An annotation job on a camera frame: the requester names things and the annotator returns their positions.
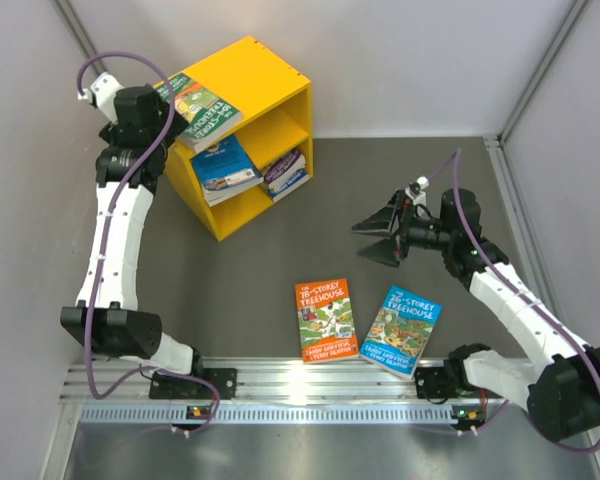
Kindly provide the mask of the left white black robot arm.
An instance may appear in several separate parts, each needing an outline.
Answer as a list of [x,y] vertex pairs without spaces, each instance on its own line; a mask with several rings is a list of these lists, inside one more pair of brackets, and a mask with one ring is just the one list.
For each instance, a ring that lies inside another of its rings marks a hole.
[[93,93],[111,117],[95,162],[96,226],[83,285],[60,323],[87,359],[102,355],[173,372],[174,389],[197,396],[206,384],[199,352],[166,334],[158,315],[140,310],[136,292],[146,217],[185,123],[149,85]]

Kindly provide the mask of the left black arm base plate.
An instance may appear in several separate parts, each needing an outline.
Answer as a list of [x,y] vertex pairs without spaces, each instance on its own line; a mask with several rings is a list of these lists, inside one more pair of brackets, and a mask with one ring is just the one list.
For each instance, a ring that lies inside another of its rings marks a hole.
[[211,400],[214,387],[221,400],[235,397],[238,371],[235,368],[204,368],[199,381],[154,373],[151,377],[151,400]]

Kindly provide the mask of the green 104-storey treehouse book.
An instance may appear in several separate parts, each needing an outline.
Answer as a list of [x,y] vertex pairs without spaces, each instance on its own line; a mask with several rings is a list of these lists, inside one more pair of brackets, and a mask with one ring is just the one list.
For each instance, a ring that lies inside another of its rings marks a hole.
[[175,95],[176,113],[186,123],[179,141],[199,154],[222,139],[242,120],[243,113],[185,72],[169,82]]

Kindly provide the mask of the blue thick paperback book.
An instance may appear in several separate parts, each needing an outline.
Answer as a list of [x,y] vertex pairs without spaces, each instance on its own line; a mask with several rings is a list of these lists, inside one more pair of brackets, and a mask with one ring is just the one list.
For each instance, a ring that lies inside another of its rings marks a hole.
[[261,183],[259,170],[235,135],[225,137],[191,159],[202,192]]

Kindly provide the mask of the orange 78-storey treehouse book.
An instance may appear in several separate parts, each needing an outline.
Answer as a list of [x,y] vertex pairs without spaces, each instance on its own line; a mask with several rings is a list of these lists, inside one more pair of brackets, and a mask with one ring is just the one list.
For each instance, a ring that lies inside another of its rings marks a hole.
[[345,278],[296,284],[295,299],[304,364],[359,357],[352,303]]

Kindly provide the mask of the light blue treehouse book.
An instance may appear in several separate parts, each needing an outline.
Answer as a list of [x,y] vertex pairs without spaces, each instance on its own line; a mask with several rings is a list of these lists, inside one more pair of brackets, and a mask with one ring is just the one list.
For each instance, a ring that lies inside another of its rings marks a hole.
[[412,380],[441,312],[441,305],[393,285],[360,346],[361,358]]

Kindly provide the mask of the dark Tale of Two Cities book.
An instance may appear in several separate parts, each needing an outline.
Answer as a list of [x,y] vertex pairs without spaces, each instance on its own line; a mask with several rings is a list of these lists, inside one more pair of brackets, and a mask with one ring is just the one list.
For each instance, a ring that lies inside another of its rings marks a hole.
[[204,196],[204,200],[206,201],[206,203],[210,207],[213,207],[213,206],[219,205],[220,203],[223,203],[229,199],[232,199],[242,193],[245,193],[246,191],[250,190],[251,188],[254,188],[257,186],[259,186],[259,183],[238,185],[238,186],[234,186],[234,187],[226,188],[226,189],[222,189],[222,190],[204,189],[203,196]]

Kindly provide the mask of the blue 91-storey treehouse book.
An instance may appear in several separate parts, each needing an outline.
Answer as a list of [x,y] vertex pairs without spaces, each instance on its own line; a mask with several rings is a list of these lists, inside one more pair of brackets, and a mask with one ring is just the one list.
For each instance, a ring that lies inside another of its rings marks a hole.
[[305,170],[296,171],[278,190],[268,192],[270,199],[274,203],[278,202],[291,192],[295,191],[298,187],[305,184],[309,178],[310,176]]

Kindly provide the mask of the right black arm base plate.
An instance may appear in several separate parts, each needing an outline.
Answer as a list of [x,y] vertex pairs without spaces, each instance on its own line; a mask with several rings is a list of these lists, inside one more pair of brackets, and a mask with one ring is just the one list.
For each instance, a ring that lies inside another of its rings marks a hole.
[[417,367],[413,377],[417,398],[440,403],[446,401],[478,401],[483,398],[478,390],[469,390],[456,384],[444,367]]

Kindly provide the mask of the purple 52-storey treehouse book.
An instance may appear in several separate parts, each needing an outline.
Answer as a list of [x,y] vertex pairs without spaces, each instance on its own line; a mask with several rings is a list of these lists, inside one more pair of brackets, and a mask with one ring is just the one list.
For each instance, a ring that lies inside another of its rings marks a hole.
[[296,171],[303,170],[305,165],[305,156],[298,149],[293,149],[264,169],[264,183],[269,189],[276,190],[286,183]]

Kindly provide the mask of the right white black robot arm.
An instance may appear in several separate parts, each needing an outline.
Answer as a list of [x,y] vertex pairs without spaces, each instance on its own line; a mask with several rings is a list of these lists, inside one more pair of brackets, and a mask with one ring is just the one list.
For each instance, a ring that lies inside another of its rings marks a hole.
[[573,334],[530,291],[504,252],[483,235],[481,214],[470,190],[445,191],[439,215],[432,216],[423,193],[407,188],[352,230],[377,239],[359,256],[389,267],[398,267],[413,248],[440,252],[450,275],[526,354],[529,364],[523,367],[481,343],[456,348],[444,361],[453,393],[496,393],[555,443],[600,428],[600,346]]

